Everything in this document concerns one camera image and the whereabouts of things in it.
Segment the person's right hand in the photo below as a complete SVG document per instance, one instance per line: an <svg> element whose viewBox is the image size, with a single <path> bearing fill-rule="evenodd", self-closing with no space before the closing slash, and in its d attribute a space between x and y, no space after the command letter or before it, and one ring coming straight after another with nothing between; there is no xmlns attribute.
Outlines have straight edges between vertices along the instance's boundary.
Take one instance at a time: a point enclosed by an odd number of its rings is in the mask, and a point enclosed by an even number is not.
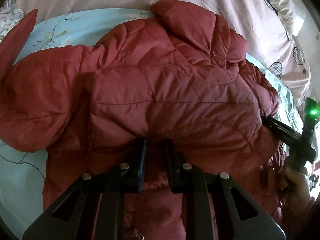
<svg viewBox="0 0 320 240"><path fill-rule="evenodd" d="M289 213L292 217L299 219L309 214L315 198L310 196L306 168L296 171L289 164L285 164L281 171L280 189L285 191L284 197L288 202Z"/></svg>

